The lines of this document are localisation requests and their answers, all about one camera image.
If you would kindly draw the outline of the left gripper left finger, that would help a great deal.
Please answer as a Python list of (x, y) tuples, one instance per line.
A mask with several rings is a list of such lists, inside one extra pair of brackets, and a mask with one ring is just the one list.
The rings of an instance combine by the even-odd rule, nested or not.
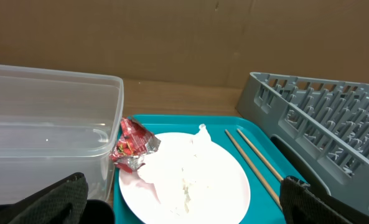
[(87, 198), (85, 175), (77, 172), (0, 210), (0, 224), (79, 223)]

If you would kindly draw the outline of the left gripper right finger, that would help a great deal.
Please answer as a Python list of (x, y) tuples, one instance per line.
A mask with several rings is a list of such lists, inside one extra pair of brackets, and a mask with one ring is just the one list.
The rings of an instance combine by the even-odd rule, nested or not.
[(288, 224), (369, 224), (369, 216), (294, 176), (281, 181), (279, 201)]

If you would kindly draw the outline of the red snack wrapper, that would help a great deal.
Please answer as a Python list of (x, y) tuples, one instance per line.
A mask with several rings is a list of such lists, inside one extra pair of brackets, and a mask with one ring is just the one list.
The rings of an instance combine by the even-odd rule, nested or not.
[(122, 118), (120, 131), (110, 159), (117, 168), (132, 173), (145, 164), (144, 156), (158, 151), (161, 141), (134, 118)]

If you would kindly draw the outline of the white tissue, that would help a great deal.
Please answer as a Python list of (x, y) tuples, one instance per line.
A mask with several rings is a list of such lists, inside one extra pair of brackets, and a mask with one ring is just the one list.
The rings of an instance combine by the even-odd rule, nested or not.
[(164, 209), (175, 215), (195, 217), (212, 209), (217, 182), (208, 147), (211, 137), (205, 124), (188, 139), (167, 138), (159, 150), (145, 157), (138, 176), (156, 190)]

